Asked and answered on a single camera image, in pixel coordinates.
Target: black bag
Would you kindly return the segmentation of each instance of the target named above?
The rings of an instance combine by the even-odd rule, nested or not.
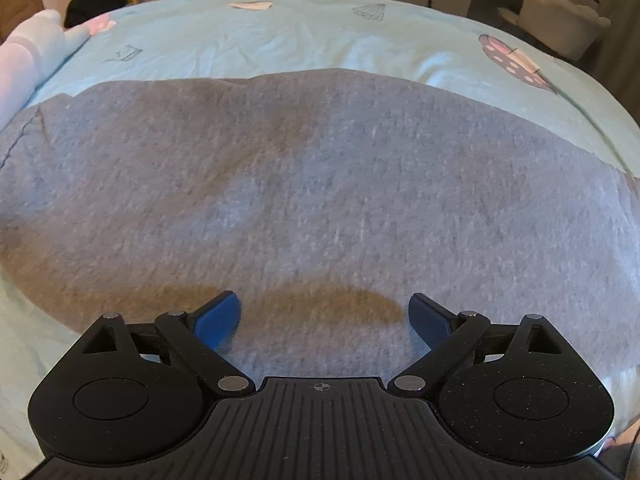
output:
[[[127,0],[71,0],[66,8],[65,27],[75,27],[91,18],[125,5],[127,5]]]

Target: bed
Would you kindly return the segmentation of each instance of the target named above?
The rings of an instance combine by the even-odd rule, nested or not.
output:
[[[77,95],[106,81],[251,78],[345,68],[492,105],[640,176],[640,129],[624,108],[591,77],[503,31],[388,0],[263,0],[273,3],[266,10],[228,5],[244,1],[254,0],[165,0],[113,12],[115,27],[91,38],[30,104],[60,93]],[[540,72],[523,72],[525,63],[508,56],[514,49],[527,54]],[[2,480],[21,478],[40,461],[27,403],[77,336],[2,274]],[[616,404],[615,433],[640,413],[640,368],[601,379]]]

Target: ribbed black surface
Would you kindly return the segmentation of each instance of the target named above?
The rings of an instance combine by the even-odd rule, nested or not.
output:
[[[202,430],[152,462],[90,468],[54,458],[34,480],[613,480],[591,458],[521,468],[474,454],[419,399],[376,379],[270,378],[221,401]]]

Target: gray cloth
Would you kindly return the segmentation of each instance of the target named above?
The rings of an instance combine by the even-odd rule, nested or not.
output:
[[[543,314],[601,376],[640,364],[638,183],[447,91],[344,70],[112,82],[25,110],[0,153],[0,262],[78,330],[229,288],[223,350],[255,380],[386,379],[426,350],[404,314],[424,292]]]

